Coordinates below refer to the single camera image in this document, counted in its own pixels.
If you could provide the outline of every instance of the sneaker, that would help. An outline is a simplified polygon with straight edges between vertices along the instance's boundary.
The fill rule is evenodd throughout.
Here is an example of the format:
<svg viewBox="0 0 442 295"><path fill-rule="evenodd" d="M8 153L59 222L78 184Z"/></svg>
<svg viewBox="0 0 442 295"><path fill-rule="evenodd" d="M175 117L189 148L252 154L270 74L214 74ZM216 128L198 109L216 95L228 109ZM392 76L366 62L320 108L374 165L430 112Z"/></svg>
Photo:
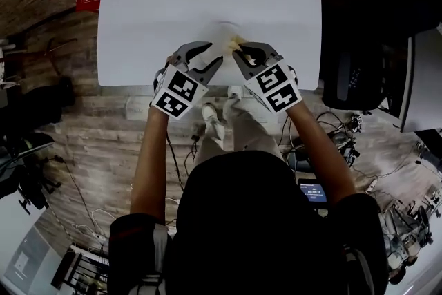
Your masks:
<svg viewBox="0 0 442 295"><path fill-rule="evenodd" d="M242 86L229 86L227 98L242 99Z"/></svg>
<svg viewBox="0 0 442 295"><path fill-rule="evenodd" d="M207 103L202 106L202 118L206 122L206 135L214 139L222 148L225 129L212 104Z"/></svg>
<svg viewBox="0 0 442 295"><path fill-rule="evenodd" d="M202 119L206 123L211 120L218 120L218 114L212 104L207 103L202 105Z"/></svg>

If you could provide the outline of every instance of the white wall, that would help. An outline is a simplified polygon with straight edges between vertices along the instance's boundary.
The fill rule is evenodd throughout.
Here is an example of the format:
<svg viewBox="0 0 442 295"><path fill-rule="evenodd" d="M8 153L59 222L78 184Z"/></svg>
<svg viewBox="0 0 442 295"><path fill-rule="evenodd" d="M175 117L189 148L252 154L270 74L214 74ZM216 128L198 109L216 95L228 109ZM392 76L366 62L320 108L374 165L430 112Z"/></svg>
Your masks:
<svg viewBox="0 0 442 295"><path fill-rule="evenodd" d="M3 278L21 241L45 211L44 208L38 210L33 205L28 205L28 215L19 204L19 200L23 198L18 191L0 199L0 279Z"/></svg>
<svg viewBox="0 0 442 295"><path fill-rule="evenodd" d="M50 282L54 278L60 262L61 257L50 247L35 275L28 295L57 295L58 290L55 289Z"/></svg>
<svg viewBox="0 0 442 295"><path fill-rule="evenodd" d="M430 218L433 244L419 252L416 263L407 267L404 279L398 285L388 285L387 295L428 295L442 279L442 218Z"/></svg>
<svg viewBox="0 0 442 295"><path fill-rule="evenodd" d="M71 295L73 292L71 287L67 285L62 286L60 291L58 291L50 284L60 265L60 262L61 257L54 251L52 247L49 246L27 294L20 290L6 276L1 279L1 282L16 295Z"/></svg>

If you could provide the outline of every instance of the screen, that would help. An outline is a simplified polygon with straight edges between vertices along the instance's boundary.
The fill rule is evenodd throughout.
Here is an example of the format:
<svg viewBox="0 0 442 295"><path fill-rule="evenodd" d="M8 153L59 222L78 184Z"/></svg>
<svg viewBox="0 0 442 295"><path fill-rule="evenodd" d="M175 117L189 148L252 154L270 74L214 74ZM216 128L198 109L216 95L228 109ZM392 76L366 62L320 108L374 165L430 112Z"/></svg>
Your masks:
<svg viewBox="0 0 442 295"><path fill-rule="evenodd" d="M324 189L320 184L316 183L301 183L299 188L307 196L310 202L326 203L327 198L325 197Z"/></svg>

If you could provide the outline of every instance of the floor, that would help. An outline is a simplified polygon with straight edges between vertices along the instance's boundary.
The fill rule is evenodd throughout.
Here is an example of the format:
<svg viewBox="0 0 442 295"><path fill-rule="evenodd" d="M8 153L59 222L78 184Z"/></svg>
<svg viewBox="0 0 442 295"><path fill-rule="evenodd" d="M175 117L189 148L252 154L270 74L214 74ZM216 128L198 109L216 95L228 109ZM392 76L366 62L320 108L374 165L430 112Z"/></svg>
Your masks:
<svg viewBox="0 0 442 295"><path fill-rule="evenodd" d="M100 243L92 237L90 229L109 235L113 217L128 213L131 195L131 182L135 172L140 149L148 104L152 100L152 86L101 87L97 79L97 15L76 13L53 21L28 34L28 47L31 51L42 50L50 38L54 45L63 40L76 38L77 41L53 52L53 62L62 75L72 78L77 102L66 108L62 121L41 127L41 131L51 135L55 144L43 152L52 157L59 155L65 159L69 171L81 190L89 211L93 212L97 224L94 225L86 214L78 191L63 164L51 161L45 168L46 176L58 180L62 186L48 201L58 217L47 210L37 222L37 228L52 247L61 255L72 240L60 223L72 236L74 242L84 247L100 248ZM38 86L53 84L57 76L47 57L24 60L22 69L17 72L23 91ZM303 92L302 96L315 115L328 111L320 100L320 91ZM203 102L212 102L222 107L227 98L226 87L211 88ZM244 104L256 119L277 140L280 139L286 115L274 116L261 107L252 97L244 96ZM342 120L348 120L349 113L336 111ZM333 117L325 120L335 124ZM361 153L354 167L356 186L363 192L373 180L370 176L393 171L408 161L417 159L414 145L415 134L401 134L388 122L375 116L364 116L363 132L356 135L356 149ZM184 159L191 150L194 134L202 123L198 108L192 110L181 121L171 120L169 135L173 143L180 173L185 183L187 174ZM332 128L324 125L329 131ZM296 130L291 127L296 137ZM231 131L227 130L227 139ZM280 146L282 151L290 149L288 125ZM187 166L192 168L192 159ZM166 220L176 217L177 203L182 191L169 148L167 148L167 197ZM409 164L398 173L380 179L376 186L376 199L385 208L392 197L404 204L419 200L429 189L441 188L439 179L431 170L416 164ZM207 196L208 208L210 195Z"/></svg>

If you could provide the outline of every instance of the table surface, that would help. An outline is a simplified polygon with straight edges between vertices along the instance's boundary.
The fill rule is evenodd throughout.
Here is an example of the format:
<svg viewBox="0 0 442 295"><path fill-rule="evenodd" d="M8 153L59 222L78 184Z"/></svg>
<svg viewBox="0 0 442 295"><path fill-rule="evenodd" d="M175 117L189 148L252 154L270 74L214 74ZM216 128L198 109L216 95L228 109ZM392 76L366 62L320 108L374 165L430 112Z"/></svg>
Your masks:
<svg viewBox="0 0 442 295"><path fill-rule="evenodd" d="M212 41L193 61L204 67L225 54L234 35L271 44L295 68L301 89L318 85L320 0L102 0L98 28L98 78L102 86L150 85L165 59L182 44ZM241 85L233 58L210 85Z"/></svg>

